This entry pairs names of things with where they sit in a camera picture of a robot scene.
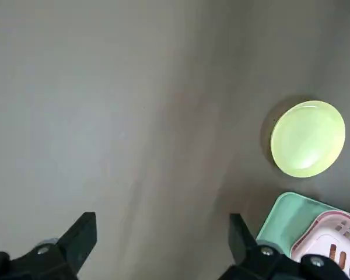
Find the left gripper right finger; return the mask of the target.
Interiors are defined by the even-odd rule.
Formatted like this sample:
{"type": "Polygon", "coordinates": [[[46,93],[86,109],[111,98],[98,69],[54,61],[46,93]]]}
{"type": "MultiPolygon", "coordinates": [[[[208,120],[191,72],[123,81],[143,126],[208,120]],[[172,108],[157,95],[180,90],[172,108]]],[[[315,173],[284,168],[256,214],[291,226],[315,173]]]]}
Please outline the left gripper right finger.
{"type": "Polygon", "coordinates": [[[229,215],[228,244],[235,262],[219,280],[348,279],[328,257],[308,254],[296,262],[272,246],[258,244],[239,213],[229,215]]]}

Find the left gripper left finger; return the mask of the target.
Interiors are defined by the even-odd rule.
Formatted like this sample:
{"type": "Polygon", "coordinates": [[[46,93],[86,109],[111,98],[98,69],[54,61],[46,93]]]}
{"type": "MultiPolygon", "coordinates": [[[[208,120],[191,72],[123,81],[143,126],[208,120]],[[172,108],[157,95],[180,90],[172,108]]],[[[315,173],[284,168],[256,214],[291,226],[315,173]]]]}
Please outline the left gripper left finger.
{"type": "Polygon", "coordinates": [[[96,243],[96,213],[85,212],[56,242],[40,243],[16,259],[0,251],[0,279],[77,279],[96,243]]]}

